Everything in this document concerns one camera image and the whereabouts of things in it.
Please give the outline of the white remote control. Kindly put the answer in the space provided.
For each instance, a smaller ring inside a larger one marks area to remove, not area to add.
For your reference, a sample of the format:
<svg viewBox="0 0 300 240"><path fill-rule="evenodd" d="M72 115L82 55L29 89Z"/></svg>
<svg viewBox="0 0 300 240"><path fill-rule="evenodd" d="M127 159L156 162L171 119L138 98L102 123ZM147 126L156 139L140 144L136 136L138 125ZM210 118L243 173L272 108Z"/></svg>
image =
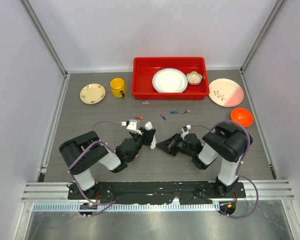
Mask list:
<svg viewBox="0 0 300 240"><path fill-rule="evenodd" d="M151 131L151 130L154 129L154 128L153 128L153 125L152 125L152 123L151 123L150 121L148 121L148 122L144 125L144 128L145 128L147 131ZM155 148L156 148L156 144L157 144L156 136L153 135L152 141L151 141L150 146L149 146L150 149L151 149L151 150L155 149Z"/></svg>

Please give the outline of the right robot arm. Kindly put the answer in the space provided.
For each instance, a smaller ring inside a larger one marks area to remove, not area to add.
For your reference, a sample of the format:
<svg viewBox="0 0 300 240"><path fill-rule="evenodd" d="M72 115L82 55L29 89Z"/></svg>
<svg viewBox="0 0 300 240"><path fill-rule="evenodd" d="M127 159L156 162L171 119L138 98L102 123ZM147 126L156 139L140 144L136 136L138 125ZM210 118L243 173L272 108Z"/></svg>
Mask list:
<svg viewBox="0 0 300 240"><path fill-rule="evenodd" d="M221 157L221 167L215 179L213 193L226 198L234 192L239 180L239 169L253 138L245 127L232 120L216 123L208 129L202 140L190 132L194 127L184 126L181 133L158 142L156 147L171 156L181 153L191 157L192 163L200 170L207 169Z"/></svg>

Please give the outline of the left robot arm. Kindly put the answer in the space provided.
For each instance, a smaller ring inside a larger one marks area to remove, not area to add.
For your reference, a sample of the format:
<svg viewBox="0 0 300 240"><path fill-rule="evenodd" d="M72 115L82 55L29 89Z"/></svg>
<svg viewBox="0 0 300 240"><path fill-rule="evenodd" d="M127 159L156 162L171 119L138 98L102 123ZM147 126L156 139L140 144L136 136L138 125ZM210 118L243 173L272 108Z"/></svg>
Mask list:
<svg viewBox="0 0 300 240"><path fill-rule="evenodd" d="M100 163L113 173L124 170L137 157L142 146L156 145L155 133L156 130L149 127L140 127L136 132L130 130L131 137L124 139L115 149L108 147L93 130L61 144L59 152L76 185L72 192L83 199L92 199L98 187L90 168Z"/></svg>

